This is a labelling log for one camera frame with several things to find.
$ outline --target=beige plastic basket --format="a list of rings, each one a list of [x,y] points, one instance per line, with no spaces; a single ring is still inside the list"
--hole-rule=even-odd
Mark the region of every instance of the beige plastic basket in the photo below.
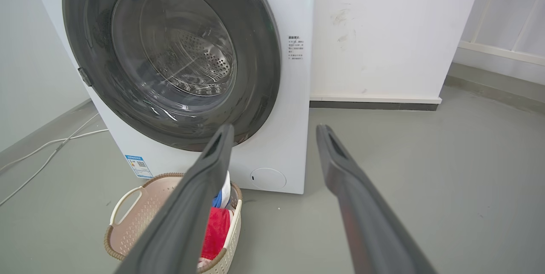
[[[183,173],[158,175],[141,187],[134,188],[125,193],[113,209],[109,226],[104,236],[104,247],[108,254],[119,260],[125,258],[182,177]],[[117,216],[119,208],[135,192],[140,193],[136,202],[134,202],[119,222],[115,222],[115,216]],[[242,192],[232,182],[229,204],[234,209],[234,215],[225,239],[224,248],[214,260],[197,269],[197,273],[199,274],[225,274],[229,270],[233,255],[237,249],[241,224],[240,212],[242,210]]]

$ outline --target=power cord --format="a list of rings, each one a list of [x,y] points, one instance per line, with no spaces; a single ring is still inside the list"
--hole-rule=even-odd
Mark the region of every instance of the power cord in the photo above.
[[[57,152],[65,145],[67,144],[68,141],[72,140],[72,139],[76,139],[76,138],[81,138],[81,137],[85,137],[85,136],[89,136],[91,134],[95,134],[95,133],[99,133],[99,132],[105,132],[105,131],[108,131],[108,130],[99,130],[99,131],[94,131],[94,132],[89,132],[89,133],[84,133],[84,134],[80,134],[79,136],[76,136],[76,133],[78,133],[82,128],[84,128],[92,119],[94,119],[97,115],[99,115],[98,113],[96,115],[93,115],[93,117],[91,117],[87,122],[85,122],[82,126],[80,126],[80,128],[78,128],[76,131],[74,131],[74,133],[72,133],[68,138],[64,138],[64,139],[58,139],[58,140],[53,140],[53,141],[49,141],[47,142],[46,144],[43,144],[43,146],[39,147],[37,150],[35,150],[34,152],[31,152],[30,154],[28,154],[27,156],[25,157],[22,157],[22,158],[19,158],[17,159],[16,161],[12,161],[8,164],[6,164],[5,166],[3,166],[0,171],[2,171],[3,169],[11,166],[12,164],[15,164],[17,162],[20,162],[22,160],[25,160],[26,158],[29,158],[30,156],[32,156],[33,154],[37,153],[39,150],[43,149],[44,147],[48,146],[49,144],[52,144],[52,143],[55,143],[55,142],[61,142],[62,143],[60,144],[60,146],[58,146],[58,148],[56,148],[56,150],[53,151],[53,153],[51,154],[51,156],[49,156],[49,158],[47,158],[47,160],[45,161],[45,163],[43,164],[43,166],[41,166],[41,168],[36,172],[34,173],[34,175],[32,175],[27,181],[25,181],[19,188],[17,188],[12,194],[10,194],[8,197],[6,197],[6,199],[4,199],[2,202],[0,202],[0,206],[4,205],[5,202],[7,202],[11,197],[13,197],[17,192],[19,192],[21,189],[23,189],[23,187],[25,187],[25,185],[27,185],[34,177],[36,177],[36,175],[41,172],[43,170],[43,168],[45,168],[45,166],[49,163],[49,161],[51,161],[51,158],[53,158],[53,156],[55,156],[55,154],[57,154]]]

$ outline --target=front-loading washing machine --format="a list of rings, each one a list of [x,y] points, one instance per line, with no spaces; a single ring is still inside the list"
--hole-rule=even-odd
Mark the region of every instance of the front-loading washing machine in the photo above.
[[[138,177],[231,123],[234,182],[303,193],[314,0],[42,1]]]

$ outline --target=red cloth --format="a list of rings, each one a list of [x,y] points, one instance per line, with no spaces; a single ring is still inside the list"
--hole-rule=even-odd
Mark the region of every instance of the red cloth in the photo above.
[[[206,234],[201,257],[213,260],[224,248],[225,239],[231,224],[229,210],[224,208],[210,209]]]

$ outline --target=gray floor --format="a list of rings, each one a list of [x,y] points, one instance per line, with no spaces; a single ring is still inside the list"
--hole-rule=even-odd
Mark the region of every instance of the gray floor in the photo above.
[[[321,178],[315,126],[330,125],[438,272],[541,273],[545,117],[445,88],[436,112],[311,109],[303,196],[244,191],[231,273],[352,272],[335,198]],[[68,136],[87,107],[27,141]],[[105,128],[101,120],[83,132]],[[0,199],[55,147],[0,175]],[[20,154],[0,154],[0,165]],[[109,133],[72,140],[0,207],[0,272],[111,273],[103,248],[115,202],[142,181]]]

